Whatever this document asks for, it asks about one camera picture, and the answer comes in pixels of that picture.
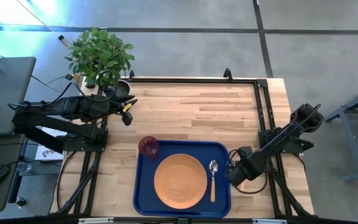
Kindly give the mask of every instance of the plate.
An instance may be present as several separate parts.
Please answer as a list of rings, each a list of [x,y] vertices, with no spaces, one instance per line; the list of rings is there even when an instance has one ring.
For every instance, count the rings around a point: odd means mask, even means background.
[[[204,196],[207,186],[203,165],[187,154],[164,159],[154,175],[154,188],[160,200],[169,207],[190,208]]]

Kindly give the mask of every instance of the spoon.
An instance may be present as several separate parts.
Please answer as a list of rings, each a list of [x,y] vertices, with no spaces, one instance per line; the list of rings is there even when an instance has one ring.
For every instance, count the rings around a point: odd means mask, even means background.
[[[218,162],[212,160],[209,163],[209,171],[212,173],[212,184],[211,184],[211,202],[215,202],[215,178],[214,174],[218,171]]]

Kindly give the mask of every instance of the wooden table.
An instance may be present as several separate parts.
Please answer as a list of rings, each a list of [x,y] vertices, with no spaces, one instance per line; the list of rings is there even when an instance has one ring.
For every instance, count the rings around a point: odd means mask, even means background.
[[[141,217],[133,206],[138,142],[144,136],[157,139],[219,141],[228,150],[241,146],[259,148],[260,129],[254,87],[250,84],[131,83],[139,101],[131,108],[134,120],[124,126],[120,116],[109,116],[109,139],[102,153],[93,201],[92,216]],[[283,79],[268,79],[276,126],[289,122],[290,107]],[[264,95],[261,91],[265,109]],[[68,163],[60,184],[61,203],[66,202],[80,179],[84,153]],[[291,154],[283,155],[288,188],[305,210],[313,207],[302,163]],[[264,183],[261,175],[245,181],[240,189],[253,191]],[[281,190],[276,184],[280,208],[284,212]],[[87,191],[83,196],[85,206]],[[244,195],[231,189],[231,210],[226,218],[273,218],[269,184],[259,194]],[[54,200],[51,212],[56,211]]]

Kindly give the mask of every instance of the gray floor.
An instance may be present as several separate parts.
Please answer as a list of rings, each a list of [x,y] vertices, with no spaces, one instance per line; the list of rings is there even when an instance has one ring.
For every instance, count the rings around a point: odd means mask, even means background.
[[[21,2],[50,26],[257,28],[251,0]],[[259,0],[259,4],[265,29],[358,30],[358,0]],[[0,7],[0,24],[41,25],[15,1]],[[73,40],[78,33],[64,35]],[[258,34],[117,35],[134,44],[133,69],[138,75],[220,77],[230,67],[235,77],[266,77]],[[358,94],[358,35],[266,35],[266,40],[273,75],[284,78],[293,110],[302,103],[321,103],[320,112],[327,115]],[[33,75],[46,82],[69,72],[62,59],[67,53],[56,33],[0,31],[0,54],[36,57]],[[60,89],[59,82],[52,86]],[[26,98],[49,100],[57,94],[32,80]],[[358,139],[358,117],[350,120]],[[315,143],[305,152],[315,213],[358,221],[358,181],[341,179],[356,167],[339,120],[304,138]],[[9,205],[3,217],[46,214],[55,178],[24,178],[20,196],[30,198],[32,206],[18,210]]]

